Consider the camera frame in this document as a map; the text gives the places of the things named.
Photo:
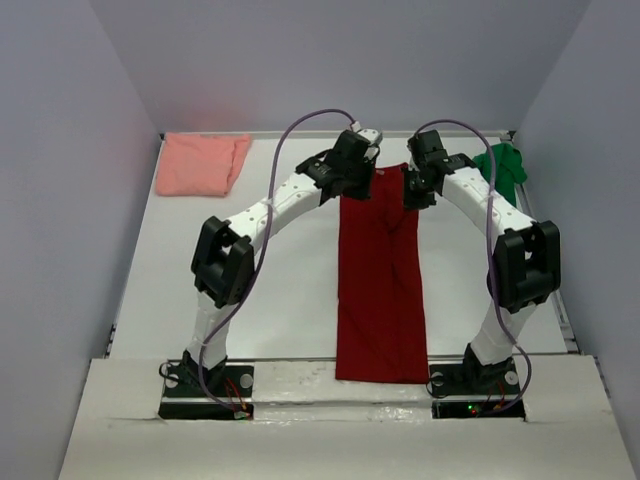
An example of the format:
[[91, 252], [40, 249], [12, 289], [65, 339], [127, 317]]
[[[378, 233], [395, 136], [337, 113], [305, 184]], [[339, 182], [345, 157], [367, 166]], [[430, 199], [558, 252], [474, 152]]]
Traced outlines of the red t-shirt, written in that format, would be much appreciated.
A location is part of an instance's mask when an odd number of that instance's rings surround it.
[[383, 167], [370, 199], [340, 201], [338, 380], [428, 380], [419, 214], [403, 205], [403, 173], [401, 165]]

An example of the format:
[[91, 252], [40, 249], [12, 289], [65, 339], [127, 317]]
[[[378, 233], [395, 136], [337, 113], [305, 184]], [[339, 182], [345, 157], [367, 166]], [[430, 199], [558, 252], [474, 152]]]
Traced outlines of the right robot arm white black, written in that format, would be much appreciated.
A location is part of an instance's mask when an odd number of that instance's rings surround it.
[[522, 395], [530, 380], [518, 377], [513, 355], [524, 351], [518, 338], [526, 322], [560, 287], [559, 229], [521, 212], [498, 191], [493, 149], [486, 150], [490, 170], [484, 175], [467, 155], [447, 152], [432, 122], [419, 127], [407, 147], [411, 160], [403, 169], [405, 207], [424, 210], [443, 198], [486, 242], [487, 313], [462, 361], [432, 368], [431, 394], [437, 399], [487, 395], [502, 385]]

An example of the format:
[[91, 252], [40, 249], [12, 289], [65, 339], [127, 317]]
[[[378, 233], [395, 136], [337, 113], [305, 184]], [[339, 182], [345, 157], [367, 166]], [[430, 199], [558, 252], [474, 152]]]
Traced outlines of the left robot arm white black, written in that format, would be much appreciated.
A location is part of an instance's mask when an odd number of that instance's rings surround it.
[[269, 240], [333, 198], [368, 199], [382, 138], [377, 130], [353, 126], [281, 184], [271, 183], [259, 202], [226, 220], [212, 216], [204, 222], [191, 262], [194, 333], [171, 377], [201, 395], [219, 388], [230, 320], [256, 283]]

